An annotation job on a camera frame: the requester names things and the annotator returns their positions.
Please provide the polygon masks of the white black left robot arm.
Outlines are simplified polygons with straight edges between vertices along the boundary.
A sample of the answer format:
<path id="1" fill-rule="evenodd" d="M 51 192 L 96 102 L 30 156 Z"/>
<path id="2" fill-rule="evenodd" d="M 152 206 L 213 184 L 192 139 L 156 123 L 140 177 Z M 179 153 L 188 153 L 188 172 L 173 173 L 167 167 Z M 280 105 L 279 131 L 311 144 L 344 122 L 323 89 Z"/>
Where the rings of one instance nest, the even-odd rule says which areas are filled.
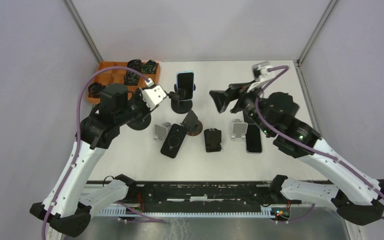
<path id="1" fill-rule="evenodd" d="M 81 193 L 97 162 L 120 134 L 121 126 L 146 129 L 151 123 L 151 112 L 166 97 L 163 88 L 153 83 L 133 94 L 121 83 L 104 88 L 99 104 L 80 122 L 72 153 L 57 183 L 42 202 L 31 205 L 30 214 L 59 233 L 75 238 L 108 205 L 118 200 L 133 203 L 137 190 L 119 178 L 87 197 Z"/>

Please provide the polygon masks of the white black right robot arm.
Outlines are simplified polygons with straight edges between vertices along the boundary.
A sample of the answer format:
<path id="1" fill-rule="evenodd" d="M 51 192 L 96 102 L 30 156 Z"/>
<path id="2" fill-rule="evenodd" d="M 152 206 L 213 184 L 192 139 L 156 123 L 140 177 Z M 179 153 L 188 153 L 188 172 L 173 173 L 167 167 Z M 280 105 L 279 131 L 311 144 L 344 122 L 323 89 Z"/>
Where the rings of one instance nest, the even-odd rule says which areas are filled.
<path id="1" fill-rule="evenodd" d="M 248 83 L 229 85 L 227 90 L 210 90 L 219 113 L 235 102 L 232 113 L 242 112 L 279 151 L 297 159 L 327 178 L 314 183 L 277 175 L 268 188 L 275 204 L 301 201 L 330 208 L 348 222 L 365 226 L 384 220 L 384 179 L 362 173 L 340 156 L 319 132 L 296 118 L 299 105 L 286 92 L 263 97 Z"/>

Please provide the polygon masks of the silver edge smartphone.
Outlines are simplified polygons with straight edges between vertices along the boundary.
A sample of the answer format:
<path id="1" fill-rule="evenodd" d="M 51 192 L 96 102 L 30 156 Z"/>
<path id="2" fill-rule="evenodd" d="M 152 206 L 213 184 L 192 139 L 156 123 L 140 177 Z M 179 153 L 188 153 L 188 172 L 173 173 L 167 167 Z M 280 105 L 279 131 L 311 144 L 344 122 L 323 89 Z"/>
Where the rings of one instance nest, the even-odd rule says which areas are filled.
<path id="1" fill-rule="evenodd" d="M 245 135 L 245 150 L 248 154 L 263 152 L 261 130 L 255 124 L 249 124 Z"/>

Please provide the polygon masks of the black round tall stand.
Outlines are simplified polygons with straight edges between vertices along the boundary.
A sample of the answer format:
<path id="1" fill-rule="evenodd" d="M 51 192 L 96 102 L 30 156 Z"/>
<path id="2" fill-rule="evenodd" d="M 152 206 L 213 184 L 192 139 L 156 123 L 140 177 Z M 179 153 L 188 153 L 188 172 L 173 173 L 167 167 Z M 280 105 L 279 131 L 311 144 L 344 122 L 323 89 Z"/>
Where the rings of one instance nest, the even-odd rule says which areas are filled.
<path id="1" fill-rule="evenodd" d="M 141 93 L 135 93 L 132 99 L 132 112 L 134 113 L 134 119 L 130 120 L 127 123 L 127 126 L 133 130 L 141 131 L 146 129 L 151 124 L 151 113 L 156 108 L 154 110 L 150 110 L 150 108 L 146 105 L 145 101 L 143 100 Z"/>

